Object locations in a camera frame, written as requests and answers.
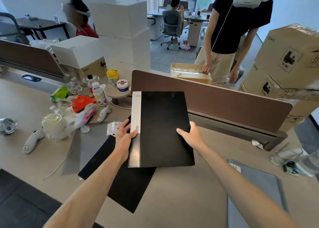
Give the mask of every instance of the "jar lid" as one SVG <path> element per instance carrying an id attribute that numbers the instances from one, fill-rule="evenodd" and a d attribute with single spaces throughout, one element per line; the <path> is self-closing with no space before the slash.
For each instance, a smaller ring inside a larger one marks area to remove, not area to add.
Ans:
<path id="1" fill-rule="evenodd" d="M 116 85 L 119 89 L 125 89 L 129 86 L 129 83 L 126 79 L 120 79 L 116 82 Z"/>

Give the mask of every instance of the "pink bag on floor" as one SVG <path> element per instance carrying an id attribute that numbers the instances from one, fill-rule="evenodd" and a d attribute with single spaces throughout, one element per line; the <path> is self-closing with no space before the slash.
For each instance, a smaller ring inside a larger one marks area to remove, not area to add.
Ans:
<path id="1" fill-rule="evenodd" d="M 181 49 L 184 49 L 184 50 L 189 50 L 190 49 L 190 45 L 188 44 L 188 41 L 187 40 L 183 40 L 182 43 L 181 43 Z"/>

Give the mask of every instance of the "brown desk partition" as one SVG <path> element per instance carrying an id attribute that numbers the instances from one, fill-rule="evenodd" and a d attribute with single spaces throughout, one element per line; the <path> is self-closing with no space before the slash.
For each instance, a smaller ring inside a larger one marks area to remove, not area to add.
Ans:
<path id="1" fill-rule="evenodd" d="M 56 77 L 63 77 L 58 63 L 50 52 L 19 43 L 0 40 L 0 61 L 18 65 Z"/>
<path id="2" fill-rule="evenodd" d="M 183 91 L 191 111 L 275 133 L 292 109 L 275 99 L 138 70 L 132 73 L 131 89 Z"/>

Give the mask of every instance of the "open cardboard box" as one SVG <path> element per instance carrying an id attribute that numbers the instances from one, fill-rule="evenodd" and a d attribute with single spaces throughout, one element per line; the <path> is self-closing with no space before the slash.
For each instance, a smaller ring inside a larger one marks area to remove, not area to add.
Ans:
<path id="1" fill-rule="evenodd" d="M 212 78 L 202 73 L 203 66 L 198 64 L 172 63 L 171 77 L 211 84 Z"/>

